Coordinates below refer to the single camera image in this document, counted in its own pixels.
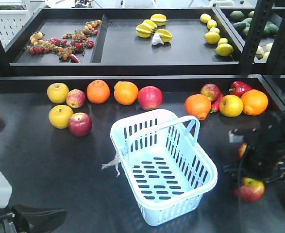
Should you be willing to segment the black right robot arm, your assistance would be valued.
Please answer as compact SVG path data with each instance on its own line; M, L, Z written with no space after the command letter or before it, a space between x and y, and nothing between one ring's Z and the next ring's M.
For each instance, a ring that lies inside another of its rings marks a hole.
M285 87L280 92L285 100ZM229 131L230 143L239 143L236 161L224 165L238 203L254 203L283 185L285 197L285 110L263 114L259 128Z

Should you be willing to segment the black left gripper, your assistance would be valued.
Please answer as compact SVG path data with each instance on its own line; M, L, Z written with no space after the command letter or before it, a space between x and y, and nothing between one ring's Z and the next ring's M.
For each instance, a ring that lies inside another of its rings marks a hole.
M15 205L0 209L0 225L5 233L49 233L60 227L67 217L62 208L34 208Z

